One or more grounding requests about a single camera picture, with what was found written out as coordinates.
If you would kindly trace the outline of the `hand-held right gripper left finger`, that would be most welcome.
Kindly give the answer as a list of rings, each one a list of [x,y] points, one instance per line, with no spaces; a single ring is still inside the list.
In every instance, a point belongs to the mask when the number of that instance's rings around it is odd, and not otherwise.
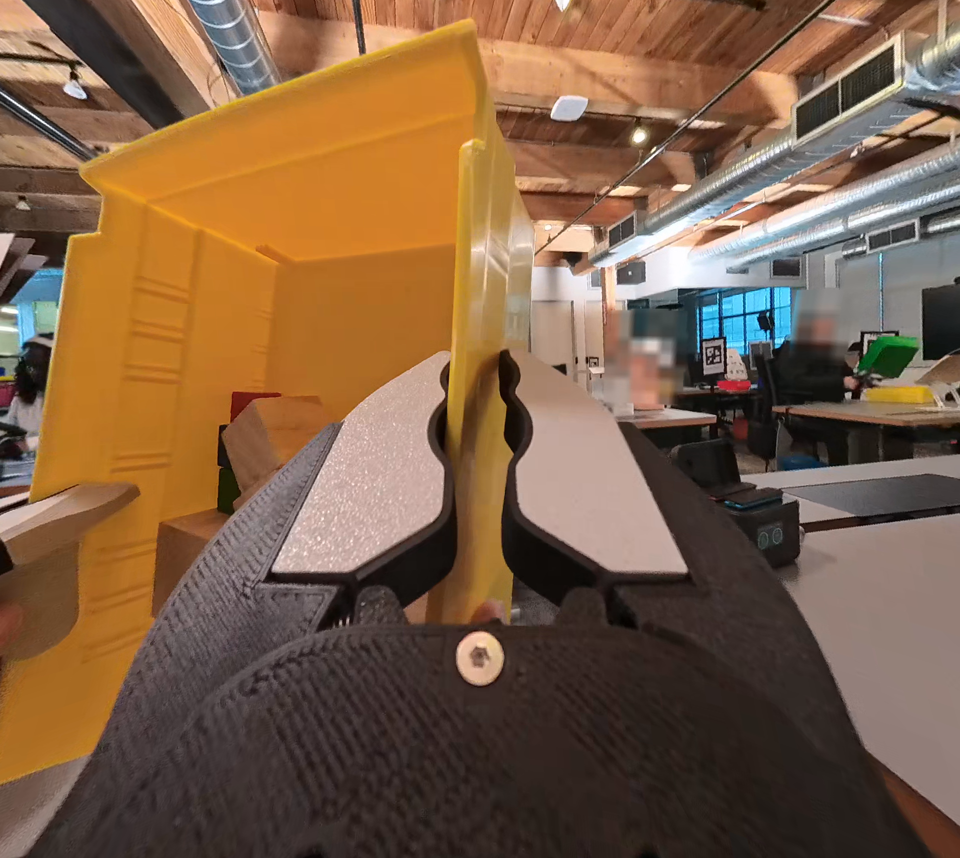
[[[450,352],[437,352],[337,424],[270,579],[351,594],[384,587],[408,607],[450,573],[458,541],[446,454],[449,370]]]

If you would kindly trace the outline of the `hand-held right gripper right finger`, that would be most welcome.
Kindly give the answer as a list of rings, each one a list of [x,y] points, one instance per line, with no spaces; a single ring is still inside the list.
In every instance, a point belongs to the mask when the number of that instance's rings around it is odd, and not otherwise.
[[[530,352],[504,349],[498,387],[510,450],[501,516],[513,576],[559,606],[576,589],[690,579],[618,421]]]

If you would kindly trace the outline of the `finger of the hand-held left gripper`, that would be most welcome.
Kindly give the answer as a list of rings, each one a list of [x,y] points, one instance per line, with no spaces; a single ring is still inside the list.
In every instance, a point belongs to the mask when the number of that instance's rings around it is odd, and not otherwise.
[[[95,527],[132,504],[133,483],[83,483],[30,502],[2,499],[1,603],[22,612],[3,660],[34,659],[59,644],[79,616],[81,545]]]

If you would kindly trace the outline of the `large plain wooden cube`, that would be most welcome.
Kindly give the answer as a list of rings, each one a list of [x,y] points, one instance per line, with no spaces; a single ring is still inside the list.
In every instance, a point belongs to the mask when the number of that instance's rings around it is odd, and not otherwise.
[[[241,489],[234,510],[265,487],[330,421],[315,395],[258,396],[248,402],[223,435]]]

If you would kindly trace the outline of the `green plastic box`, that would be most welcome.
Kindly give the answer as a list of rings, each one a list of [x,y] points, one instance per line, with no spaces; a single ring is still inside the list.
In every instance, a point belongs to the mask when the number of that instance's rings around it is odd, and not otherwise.
[[[857,373],[879,379],[899,378],[920,349],[915,337],[877,335],[869,340],[858,362]]]

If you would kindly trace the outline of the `black office chair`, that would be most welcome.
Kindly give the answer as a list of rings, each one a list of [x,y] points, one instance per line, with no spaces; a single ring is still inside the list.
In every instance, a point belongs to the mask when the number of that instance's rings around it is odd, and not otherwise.
[[[671,449],[669,458],[676,468],[705,492],[730,494],[744,488],[736,450],[727,439],[679,444]]]

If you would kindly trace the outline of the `black power station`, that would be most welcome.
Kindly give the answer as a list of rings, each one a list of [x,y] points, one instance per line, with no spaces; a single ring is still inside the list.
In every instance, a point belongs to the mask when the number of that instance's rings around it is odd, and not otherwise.
[[[803,544],[800,505],[796,499],[782,498],[782,504],[756,507],[746,511],[723,508],[750,543],[774,568],[795,564]]]

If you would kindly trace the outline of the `blue paned window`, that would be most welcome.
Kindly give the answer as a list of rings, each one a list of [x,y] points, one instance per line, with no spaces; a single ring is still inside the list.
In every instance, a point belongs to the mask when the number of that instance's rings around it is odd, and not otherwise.
[[[791,335],[794,292],[789,287],[702,291],[695,313],[696,344],[723,337],[743,357],[753,343],[779,348]]]

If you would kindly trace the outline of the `black desk mat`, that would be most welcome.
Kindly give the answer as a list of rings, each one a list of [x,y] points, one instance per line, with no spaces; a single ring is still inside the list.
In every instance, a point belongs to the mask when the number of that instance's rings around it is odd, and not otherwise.
[[[932,473],[805,486],[784,494],[860,518],[937,512],[959,507],[959,479]]]

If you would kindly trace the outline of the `wooden desk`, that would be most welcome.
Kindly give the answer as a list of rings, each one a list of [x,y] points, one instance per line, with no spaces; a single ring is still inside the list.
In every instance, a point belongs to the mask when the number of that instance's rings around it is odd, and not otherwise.
[[[912,460],[916,444],[926,440],[958,442],[957,407],[847,400],[778,405],[773,412],[786,421],[837,428],[846,442],[848,465]]]

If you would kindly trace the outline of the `pale laptop stand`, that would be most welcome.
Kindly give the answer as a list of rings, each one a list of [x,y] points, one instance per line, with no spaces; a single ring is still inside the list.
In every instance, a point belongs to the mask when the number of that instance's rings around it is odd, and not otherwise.
[[[942,357],[915,380],[915,386],[926,389],[937,408],[958,411],[959,350]]]

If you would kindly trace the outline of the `black monitor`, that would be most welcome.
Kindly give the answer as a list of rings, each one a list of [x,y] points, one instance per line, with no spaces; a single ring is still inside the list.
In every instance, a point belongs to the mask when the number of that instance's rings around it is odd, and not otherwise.
[[[950,285],[923,289],[920,293],[921,358],[936,362],[958,353],[959,279]]]

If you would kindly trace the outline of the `long spiral metal duct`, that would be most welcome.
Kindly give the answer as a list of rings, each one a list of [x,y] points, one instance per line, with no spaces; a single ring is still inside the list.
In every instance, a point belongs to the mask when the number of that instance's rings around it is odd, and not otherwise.
[[[728,268],[762,260],[772,247],[818,228],[823,223],[875,205],[892,204],[907,192],[929,184],[941,185],[958,178],[958,143],[899,162],[875,174],[823,193],[805,203],[751,224],[737,235],[728,235],[689,251],[690,265],[721,262]]]

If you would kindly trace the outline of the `metal duct with vent grilles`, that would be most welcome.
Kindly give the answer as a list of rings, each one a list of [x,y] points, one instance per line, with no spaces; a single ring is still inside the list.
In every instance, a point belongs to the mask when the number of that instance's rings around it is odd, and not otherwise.
[[[886,132],[921,98],[958,95],[959,22],[942,35],[900,32],[801,97],[790,127],[647,217],[635,211],[588,255],[603,268],[633,259],[703,220]]]

